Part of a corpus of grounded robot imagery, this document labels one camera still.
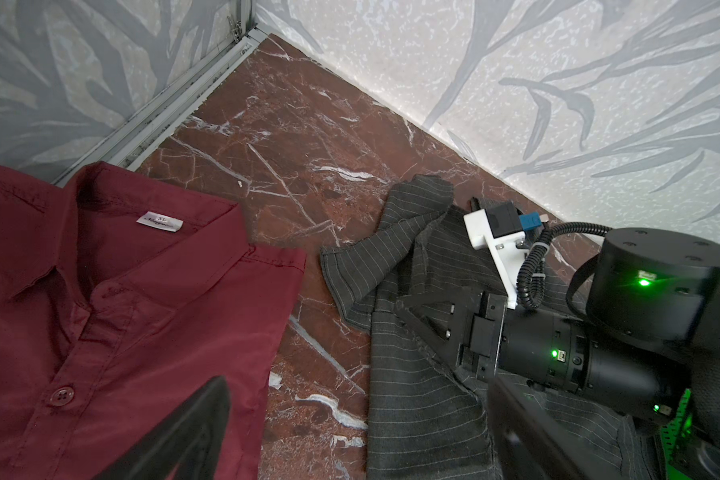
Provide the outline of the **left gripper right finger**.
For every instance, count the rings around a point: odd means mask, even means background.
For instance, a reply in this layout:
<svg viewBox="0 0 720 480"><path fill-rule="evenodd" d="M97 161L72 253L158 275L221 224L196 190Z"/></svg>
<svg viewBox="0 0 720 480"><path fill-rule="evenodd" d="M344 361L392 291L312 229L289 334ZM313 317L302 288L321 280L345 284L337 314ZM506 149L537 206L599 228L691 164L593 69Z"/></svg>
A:
<svg viewBox="0 0 720 480"><path fill-rule="evenodd" d="M617 479L576 439L499 377L487 393L488 418L505 479Z"/></svg>

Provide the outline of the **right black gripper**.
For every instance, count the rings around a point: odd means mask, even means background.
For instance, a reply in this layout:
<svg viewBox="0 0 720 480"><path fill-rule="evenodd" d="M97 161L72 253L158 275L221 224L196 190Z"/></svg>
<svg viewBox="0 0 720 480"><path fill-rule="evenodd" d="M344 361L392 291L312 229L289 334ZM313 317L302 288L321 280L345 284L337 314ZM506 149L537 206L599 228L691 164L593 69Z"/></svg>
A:
<svg viewBox="0 0 720 480"><path fill-rule="evenodd" d="M496 375L505 296L455 288L401 297L394 311L451 370L464 368L483 382Z"/></svg>

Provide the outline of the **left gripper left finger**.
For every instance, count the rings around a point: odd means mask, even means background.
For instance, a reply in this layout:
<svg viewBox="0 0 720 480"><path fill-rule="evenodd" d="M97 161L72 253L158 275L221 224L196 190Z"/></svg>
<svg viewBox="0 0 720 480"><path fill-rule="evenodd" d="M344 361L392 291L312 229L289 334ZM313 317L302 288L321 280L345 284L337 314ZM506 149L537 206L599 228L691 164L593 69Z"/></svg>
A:
<svg viewBox="0 0 720 480"><path fill-rule="evenodd" d="M96 477L212 479L230 411L227 382L213 377Z"/></svg>

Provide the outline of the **dark grey striped shirt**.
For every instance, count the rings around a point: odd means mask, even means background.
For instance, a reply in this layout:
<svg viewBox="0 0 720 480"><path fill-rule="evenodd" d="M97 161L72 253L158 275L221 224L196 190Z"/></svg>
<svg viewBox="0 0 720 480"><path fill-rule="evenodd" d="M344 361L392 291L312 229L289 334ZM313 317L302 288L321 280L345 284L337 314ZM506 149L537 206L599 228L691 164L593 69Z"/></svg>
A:
<svg viewBox="0 0 720 480"><path fill-rule="evenodd" d="M395 185L376 232L326 248L320 263L342 320L371 336L367 475L498 479L486 385L452 373L395 315L411 294L478 287L502 293L490 254L467 237L451 183L418 175Z"/></svg>

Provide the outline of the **green plastic basket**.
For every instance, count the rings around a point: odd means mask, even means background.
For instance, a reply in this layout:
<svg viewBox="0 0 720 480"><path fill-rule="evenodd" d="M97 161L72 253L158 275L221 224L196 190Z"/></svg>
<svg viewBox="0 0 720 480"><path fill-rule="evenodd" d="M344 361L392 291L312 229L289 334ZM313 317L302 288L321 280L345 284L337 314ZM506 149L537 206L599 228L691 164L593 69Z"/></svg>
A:
<svg viewBox="0 0 720 480"><path fill-rule="evenodd" d="M687 389L679 402L675 418L660 429L665 458L665 478L668 480L690 480L690 477L673 465L673 458L680 440L691 433L692 414L689 407L691 396L691 390Z"/></svg>

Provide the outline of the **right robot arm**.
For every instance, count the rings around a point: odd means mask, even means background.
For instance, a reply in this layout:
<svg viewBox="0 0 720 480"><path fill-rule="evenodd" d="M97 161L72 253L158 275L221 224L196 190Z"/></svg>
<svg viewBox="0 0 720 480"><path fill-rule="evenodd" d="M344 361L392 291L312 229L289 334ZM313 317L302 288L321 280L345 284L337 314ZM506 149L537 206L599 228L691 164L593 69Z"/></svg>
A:
<svg viewBox="0 0 720 480"><path fill-rule="evenodd" d="M573 275L567 308L542 304L541 271L563 234L603 238ZM399 300L396 313L452 370L498 370L663 426L681 422L671 464L720 479L720 245L649 228L545 229L513 293L456 288Z"/></svg>

